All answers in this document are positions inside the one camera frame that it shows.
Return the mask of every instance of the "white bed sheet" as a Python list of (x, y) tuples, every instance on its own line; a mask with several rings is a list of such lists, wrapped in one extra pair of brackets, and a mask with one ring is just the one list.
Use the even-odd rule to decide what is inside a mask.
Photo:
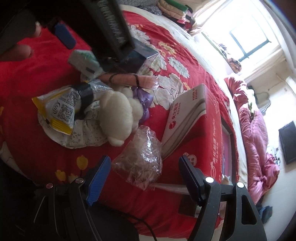
[(187, 48), (187, 50), (196, 58), (199, 64), (214, 77), (216, 83), (229, 98), (231, 112), (230, 117), (237, 138), (237, 150), (239, 153), (239, 181), (248, 186), (247, 158), (242, 140), (242, 133), (240, 130), (239, 117), (231, 94), (224, 81), (224, 77), (227, 75), (224, 66), (213, 66), (209, 58), (207, 57), (207, 53), (204, 52), (203, 47), (198, 42), (196, 42), (195, 39), (186, 31), (181, 29), (177, 24), (175, 24), (168, 18), (164, 16), (154, 15), (150, 12), (147, 12), (146, 10), (137, 7), (132, 7), (128, 5), (120, 5), (120, 7), (122, 10), (137, 13), (148, 19), (150, 22), (167, 29), (173, 36), (173, 38), (180, 44), (182, 44), (185, 48)]

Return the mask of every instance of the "green blanket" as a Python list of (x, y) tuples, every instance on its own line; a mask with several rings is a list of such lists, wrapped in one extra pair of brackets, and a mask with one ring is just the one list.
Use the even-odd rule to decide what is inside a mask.
[(174, 0), (165, 0), (168, 4), (182, 10), (183, 12), (186, 12), (188, 10), (188, 8), (186, 6), (184, 6), (183, 4), (181, 3), (178, 3)]

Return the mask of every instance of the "window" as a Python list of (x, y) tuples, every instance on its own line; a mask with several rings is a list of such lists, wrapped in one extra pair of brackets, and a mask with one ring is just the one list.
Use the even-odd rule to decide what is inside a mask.
[(265, 17), (250, 0), (233, 0), (204, 26), (217, 44), (246, 69), (269, 56), (279, 45)]

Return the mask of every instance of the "window frame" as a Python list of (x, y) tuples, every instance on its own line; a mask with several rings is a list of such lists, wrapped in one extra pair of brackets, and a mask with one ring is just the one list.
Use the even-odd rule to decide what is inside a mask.
[(238, 47), (240, 48), (240, 50), (243, 52), (244, 56), (241, 57), (239, 59), (239, 62), (243, 61), (246, 58), (249, 58), (250, 55), (252, 55), (253, 53), (255, 53), (257, 50), (261, 49), (263, 46), (265, 46), (268, 43), (271, 43), (271, 41), (268, 40), (266, 34), (264, 33), (263, 29), (261, 28), (261, 26), (258, 24), (259, 28), (261, 29), (261, 31), (263, 32), (266, 40), (264, 42), (262, 42), (261, 44), (259, 44), (257, 47), (255, 47), (254, 49), (252, 49), (249, 52), (246, 52), (244, 50), (244, 48), (241, 46), (241, 44), (239, 43), (239, 41), (237, 40), (237, 38), (233, 35), (232, 31), (235, 30), (239, 25), (237, 25), (235, 28), (233, 28), (231, 31), (229, 31), (230, 36), (233, 38), (233, 40), (236, 42), (236, 44), (238, 45)]

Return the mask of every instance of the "pink plastic-wrapped roll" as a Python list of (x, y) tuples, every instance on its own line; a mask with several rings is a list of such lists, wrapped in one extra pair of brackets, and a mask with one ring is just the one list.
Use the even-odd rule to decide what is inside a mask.
[(156, 90), (159, 87), (159, 78), (157, 76), (105, 73), (97, 78), (105, 84), (113, 83), (150, 90)]

